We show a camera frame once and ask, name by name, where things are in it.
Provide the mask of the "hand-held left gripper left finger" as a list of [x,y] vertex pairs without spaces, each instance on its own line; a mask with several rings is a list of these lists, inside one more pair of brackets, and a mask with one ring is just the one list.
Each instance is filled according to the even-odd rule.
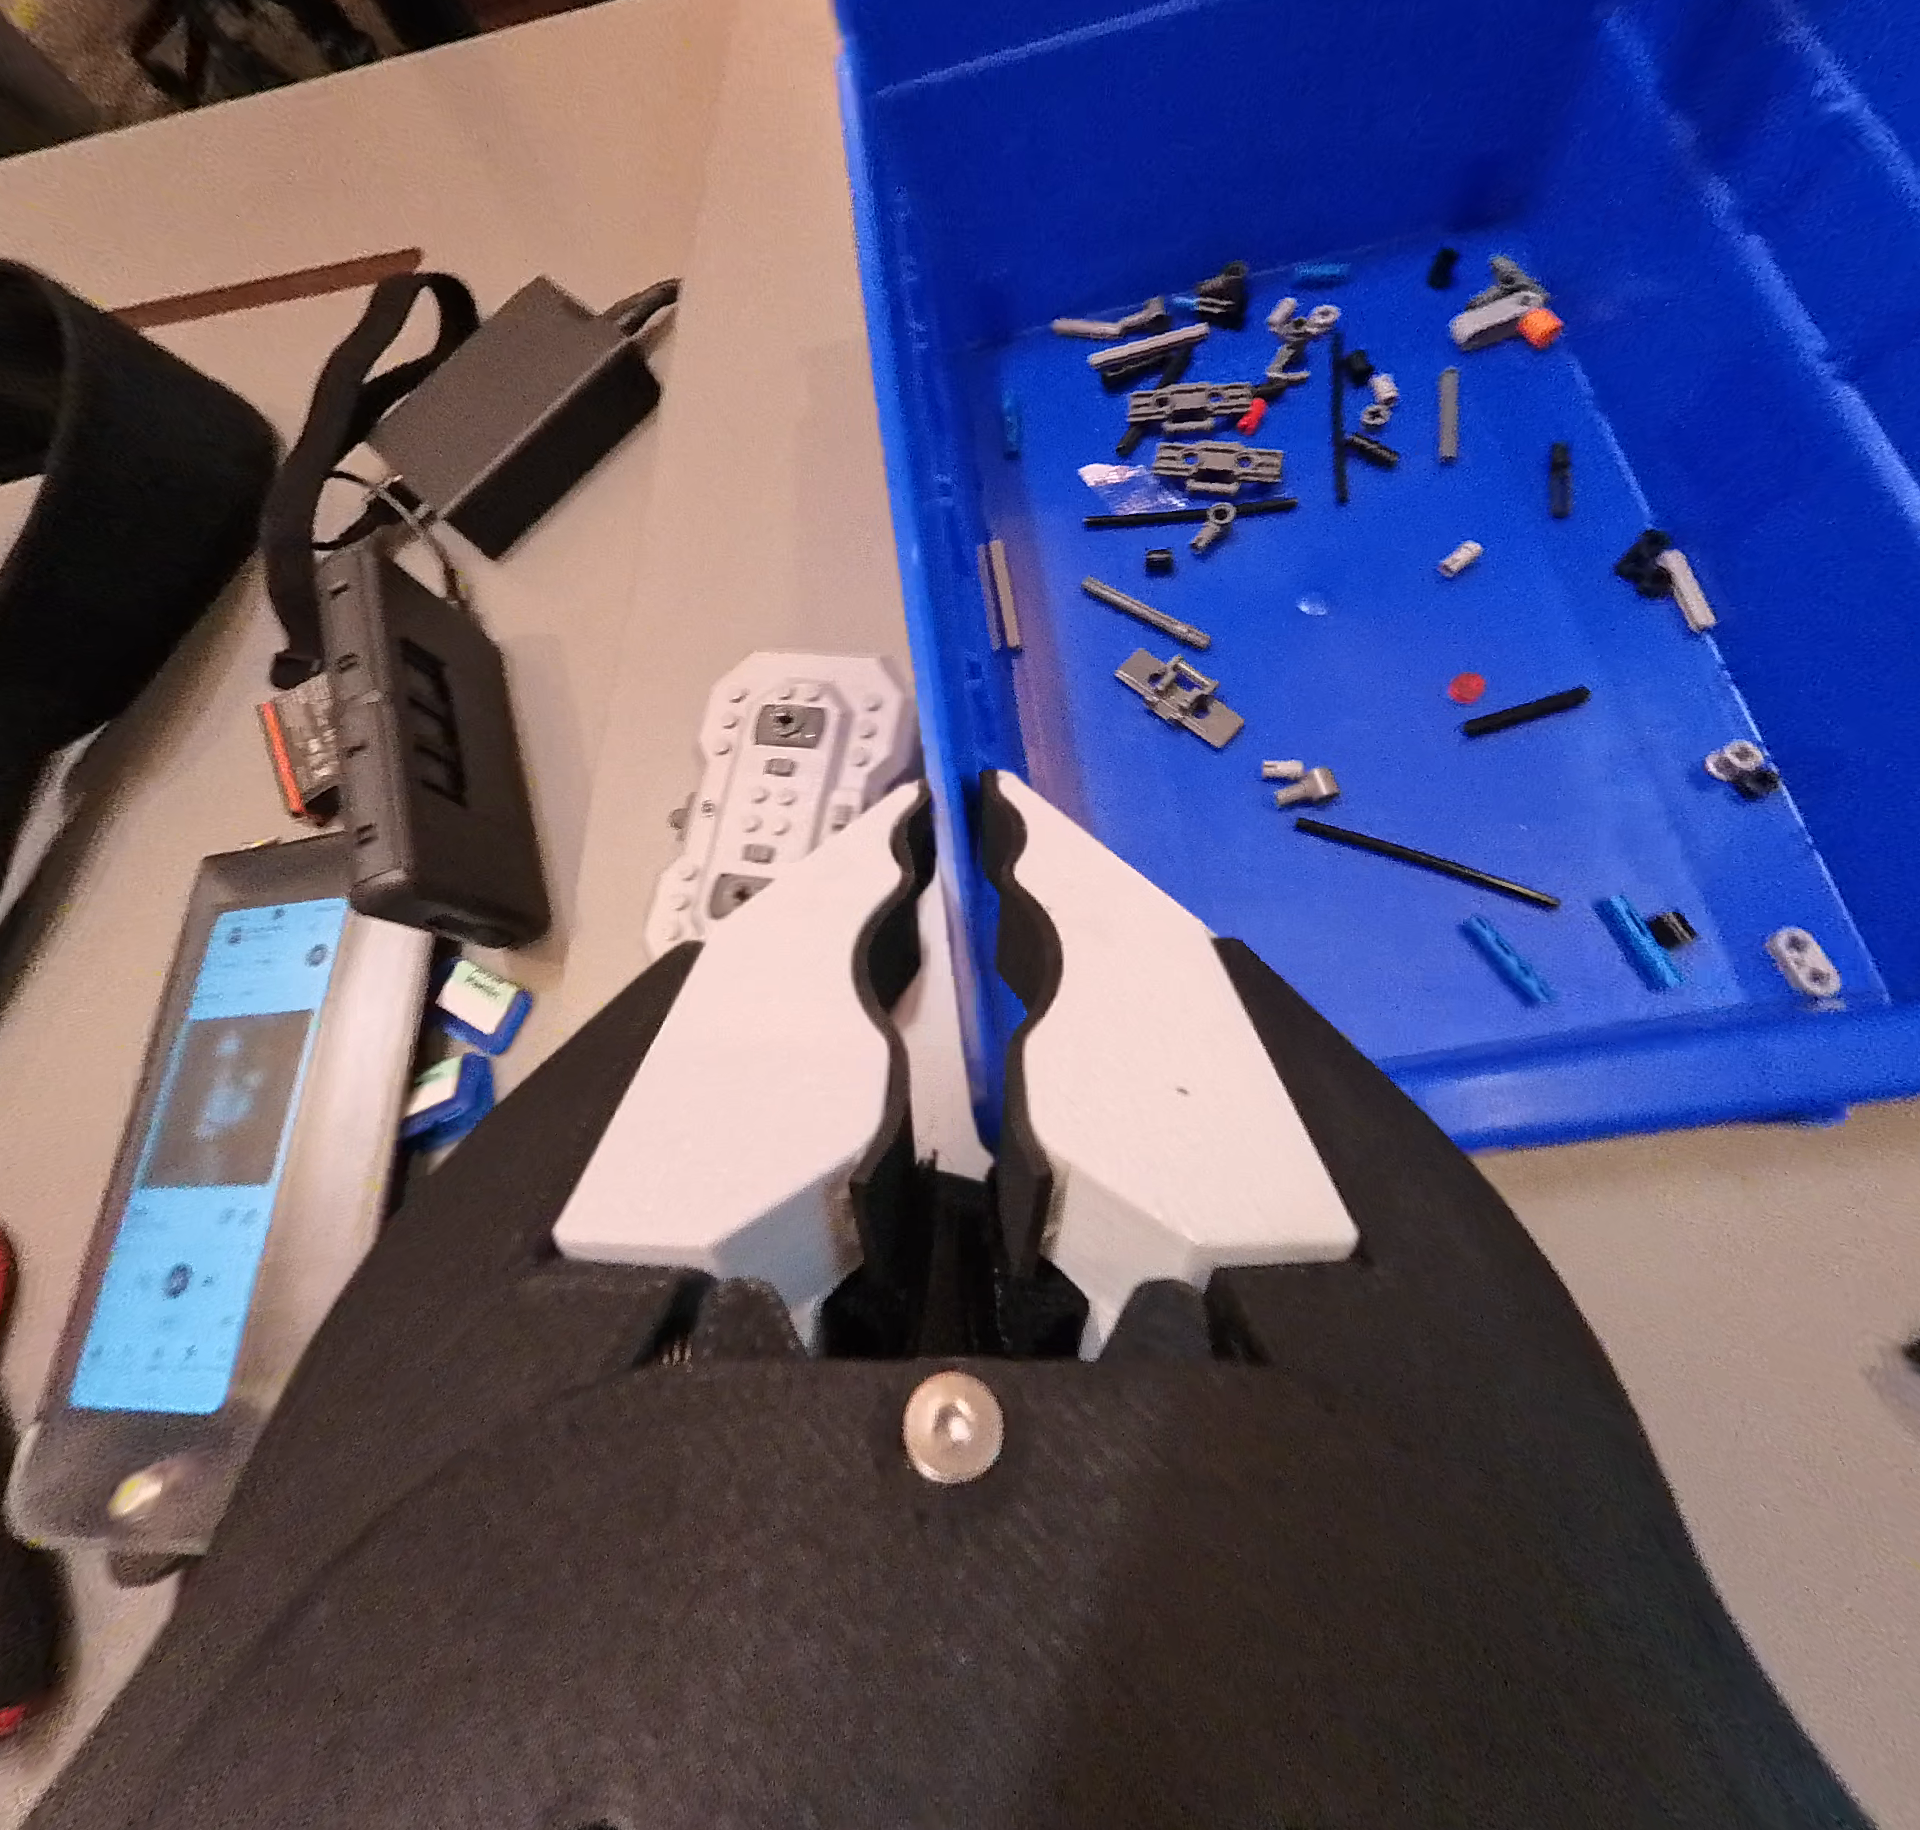
[[911,783],[690,953],[556,1220],[566,1257],[760,1282],[808,1334],[911,1349],[931,1217],[895,1012],[930,872]]

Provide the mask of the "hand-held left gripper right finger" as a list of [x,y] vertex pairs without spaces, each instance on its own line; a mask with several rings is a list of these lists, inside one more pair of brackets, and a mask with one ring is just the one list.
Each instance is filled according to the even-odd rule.
[[1098,1354],[1146,1286],[1336,1264],[1353,1217],[1229,977],[1224,940],[1016,773],[979,785],[1004,1044],[1004,1329]]

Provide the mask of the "small building parts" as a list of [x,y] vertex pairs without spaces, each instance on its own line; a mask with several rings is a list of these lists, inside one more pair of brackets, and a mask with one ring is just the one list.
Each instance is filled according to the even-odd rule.
[[1377,1054],[1784,1010],[1791,926],[1857,979],[1576,364],[1461,355],[1399,260],[1281,309],[1171,377],[994,357],[1034,787]]

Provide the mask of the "blue plastic bin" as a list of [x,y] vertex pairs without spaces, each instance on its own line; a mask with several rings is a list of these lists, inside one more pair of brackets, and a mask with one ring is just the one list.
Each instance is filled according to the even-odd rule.
[[1283,294],[1331,304],[1393,260],[1450,300],[1461,355],[1524,341],[1576,364],[1644,501],[1636,544],[1704,571],[1859,977],[1817,983],[1841,956],[1791,926],[1784,1010],[1389,1056],[1260,957],[1465,1146],[1914,1095],[1915,0],[833,4],[983,1116],[1018,1002],[975,792],[989,768],[1034,787],[1018,610],[989,576],[994,357],[1061,335],[1103,376],[1171,377],[1201,335],[1275,335]]

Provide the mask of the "blue memory card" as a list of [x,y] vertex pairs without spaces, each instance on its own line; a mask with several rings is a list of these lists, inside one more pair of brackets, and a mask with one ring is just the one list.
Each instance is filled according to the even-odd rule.
[[470,957],[454,956],[435,968],[429,1006],[435,1025],[450,1039],[486,1056],[500,1056],[525,1026],[533,996]]
[[398,1141],[408,1151],[450,1146],[489,1116],[493,1101],[493,1058],[479,1051],[455,1051],[415,1075]]

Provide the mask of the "white control hub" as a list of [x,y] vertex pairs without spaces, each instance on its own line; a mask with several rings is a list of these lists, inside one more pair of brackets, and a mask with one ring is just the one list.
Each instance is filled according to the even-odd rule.
[[753,651],[707,697],[700,775],[653,894],[648,956],[707,939],[869,811],[918,755],[911,686],[881,657]]

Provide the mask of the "smartphone in clear case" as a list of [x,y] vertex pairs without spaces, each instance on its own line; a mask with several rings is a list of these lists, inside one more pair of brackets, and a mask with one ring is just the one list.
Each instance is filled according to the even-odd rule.
[[12,1458],[41,1549],[197,1559],[387,1206],[435,942],[343,834],[198,863],[99,1220]]

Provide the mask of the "black power adapter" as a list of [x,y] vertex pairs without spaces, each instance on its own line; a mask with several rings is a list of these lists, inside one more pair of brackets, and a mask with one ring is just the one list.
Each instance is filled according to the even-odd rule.
[[430,520],[504,559],[657,410],[644,337],[678,291],[664,278],[596,310],[533,278],[373,424],[375,457]]

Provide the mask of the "black fabric case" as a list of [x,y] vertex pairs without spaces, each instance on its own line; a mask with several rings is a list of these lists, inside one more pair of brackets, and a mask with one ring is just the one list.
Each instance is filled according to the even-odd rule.
[[252,555],[274,427],[222,382],[1,266],[1,863],[53,762],[115,723]]

